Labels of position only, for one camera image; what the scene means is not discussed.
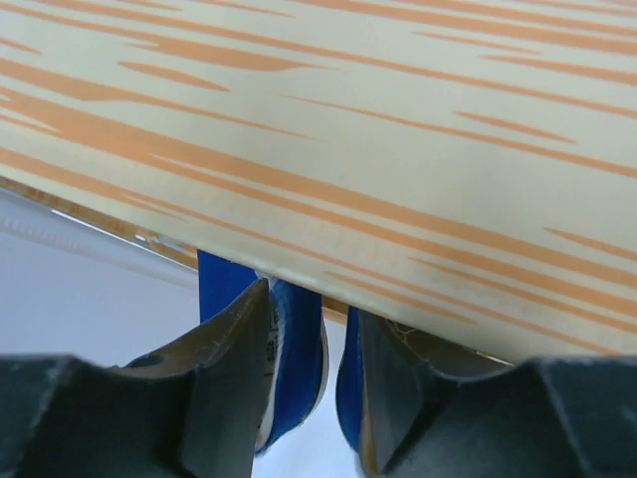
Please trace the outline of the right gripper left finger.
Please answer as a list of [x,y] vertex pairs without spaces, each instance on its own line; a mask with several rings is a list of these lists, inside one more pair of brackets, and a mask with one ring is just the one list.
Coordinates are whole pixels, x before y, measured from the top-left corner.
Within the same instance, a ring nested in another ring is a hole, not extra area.
[[247,477],[268,398],[265,280],[126,366],[1,358],[5,477]]

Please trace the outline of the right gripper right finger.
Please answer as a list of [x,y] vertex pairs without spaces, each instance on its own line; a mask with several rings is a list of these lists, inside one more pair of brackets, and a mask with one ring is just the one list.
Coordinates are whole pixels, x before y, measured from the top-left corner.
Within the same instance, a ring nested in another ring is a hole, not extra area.
[[636,359],[508,365],[359,317],[361,465],[370,477],[632,477]]

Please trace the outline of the blue sneaker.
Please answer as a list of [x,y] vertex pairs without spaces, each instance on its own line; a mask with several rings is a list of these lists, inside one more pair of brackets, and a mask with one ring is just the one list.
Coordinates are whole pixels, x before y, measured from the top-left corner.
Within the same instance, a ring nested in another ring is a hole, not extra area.
[[197,262],[201,322],[225,310],[256,279],[268,281],[272,310],[264,369],[268,401],[255,445],[261,454],[300,426],[324,394],[329,359],[322,298],[202,250]]
[[357,461],[362,458],[360,432],[363,420],[364,370],[359,329],[359,309],[347,312],[345,341],[335,387],[338,423]]

